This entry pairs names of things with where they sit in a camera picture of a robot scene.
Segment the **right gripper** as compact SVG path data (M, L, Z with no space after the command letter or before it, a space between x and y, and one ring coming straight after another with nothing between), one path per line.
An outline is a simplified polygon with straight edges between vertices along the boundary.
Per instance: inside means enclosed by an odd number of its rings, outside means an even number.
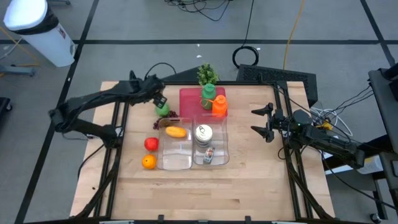
M268 103L261 109L252 110L251 113L264 116L265 114L269 117L269 129L262 128L259 126L251 126L251 129L262 136L266 142L272 142L274 140L274 130L287 131L288 124L290 123L289 117L285 117L282 110L274 110L273 103Z

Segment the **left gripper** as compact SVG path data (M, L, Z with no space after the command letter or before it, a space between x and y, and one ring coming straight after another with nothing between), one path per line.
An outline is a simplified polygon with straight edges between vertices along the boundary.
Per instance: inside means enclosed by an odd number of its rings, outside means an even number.
M149 77L143 83L144 95L149 98L154 98L154 104L160 105L163 108L167 102L166 97L163 96L165 84L162 80L156 77Z

